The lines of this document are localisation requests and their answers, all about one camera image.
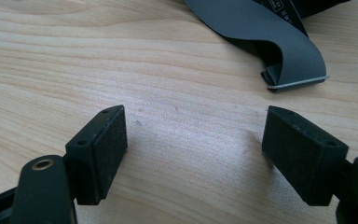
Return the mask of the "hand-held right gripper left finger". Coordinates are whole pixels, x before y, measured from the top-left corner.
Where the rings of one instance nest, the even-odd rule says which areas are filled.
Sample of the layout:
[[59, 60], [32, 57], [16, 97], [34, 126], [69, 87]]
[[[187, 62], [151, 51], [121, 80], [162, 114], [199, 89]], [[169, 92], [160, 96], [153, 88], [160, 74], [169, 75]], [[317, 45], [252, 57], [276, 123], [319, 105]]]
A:
[[78, 204], [97, 205], [106, 198], [127, 147], [123, 105], [100, 111], [65, 145]]

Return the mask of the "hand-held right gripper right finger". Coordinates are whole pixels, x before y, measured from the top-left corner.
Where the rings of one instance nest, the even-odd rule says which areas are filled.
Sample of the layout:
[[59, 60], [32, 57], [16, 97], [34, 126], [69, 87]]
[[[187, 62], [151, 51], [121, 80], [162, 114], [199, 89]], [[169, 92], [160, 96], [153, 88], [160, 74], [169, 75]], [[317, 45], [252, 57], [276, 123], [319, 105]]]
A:
[[348, 150], [345, 143], [296, 112], [268, 108], [262, 151], [305, 203], [330, 204]]

